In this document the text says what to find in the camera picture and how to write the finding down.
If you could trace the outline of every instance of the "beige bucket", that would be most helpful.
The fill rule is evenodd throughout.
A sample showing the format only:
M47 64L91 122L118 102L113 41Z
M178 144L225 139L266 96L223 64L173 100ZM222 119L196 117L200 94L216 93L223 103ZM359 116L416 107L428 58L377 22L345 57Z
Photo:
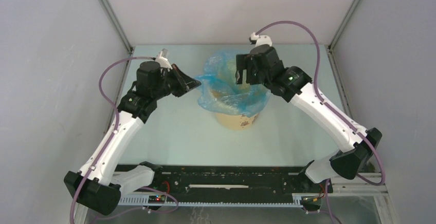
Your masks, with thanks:
M226 115L221 113L215 113L216 119L218 119L221 125L232 130L244 130L249 128L258 118L259 114L247 117L245 115Z

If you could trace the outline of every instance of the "trash bin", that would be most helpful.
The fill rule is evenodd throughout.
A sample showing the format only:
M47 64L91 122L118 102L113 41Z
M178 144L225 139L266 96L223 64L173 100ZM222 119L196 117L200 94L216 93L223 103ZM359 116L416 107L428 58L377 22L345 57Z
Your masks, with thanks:
M242 130L249 128L258 118L268 102L270 92L263 85L236 85L237 50L221 50L204 64L204 75L196 77L201 81L202 95L198 104L215 113L223 126Z

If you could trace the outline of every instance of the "white wall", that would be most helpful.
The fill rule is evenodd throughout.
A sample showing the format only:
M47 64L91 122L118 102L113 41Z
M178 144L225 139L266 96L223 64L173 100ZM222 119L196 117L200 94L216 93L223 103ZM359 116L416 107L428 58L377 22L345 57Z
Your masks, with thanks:
M132 45L246 44L277 20L308 26L329 44L353 0L109 0ZM268 30L275 43L313 43L295 26Z
M98 0L0 0L0 34L0 222L67 223L63 177L102 139L98 79L127 52Z
M379 151L401 223L436 217L436 0L362 0L335 49L356 120Z

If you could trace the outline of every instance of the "white tabletop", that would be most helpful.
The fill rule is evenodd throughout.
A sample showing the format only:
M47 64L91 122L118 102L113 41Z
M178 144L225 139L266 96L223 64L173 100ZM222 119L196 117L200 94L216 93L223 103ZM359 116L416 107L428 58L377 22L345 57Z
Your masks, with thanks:
M274 45L285 67L298 66L313 77L314 45ZM321 47L319 88L338 107L339 93L324 46ZM168 49L168 59L187 75L203 73L204 62L221 49L249 52L252 45L147 45L137 46L134 56L156 56ZM136 80L141 60L130 64L122 95ZM221 126L215 116L197 104L199 90L181 98L158 101L144 127L136 134L119 163L149 161L174 165L303 166L338 147L333 139L303 111L271 96L259 118L247 130Z

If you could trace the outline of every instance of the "trash bag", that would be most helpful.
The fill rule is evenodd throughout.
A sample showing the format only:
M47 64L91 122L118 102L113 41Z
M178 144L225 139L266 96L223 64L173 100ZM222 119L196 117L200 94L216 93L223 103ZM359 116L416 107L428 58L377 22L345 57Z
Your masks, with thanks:
M227 115L258 114L268 102L270 91L263 85L236 85L236 55L246 53L236 50L216 52L204 64L201 81L202 95L198 104L209 111Z

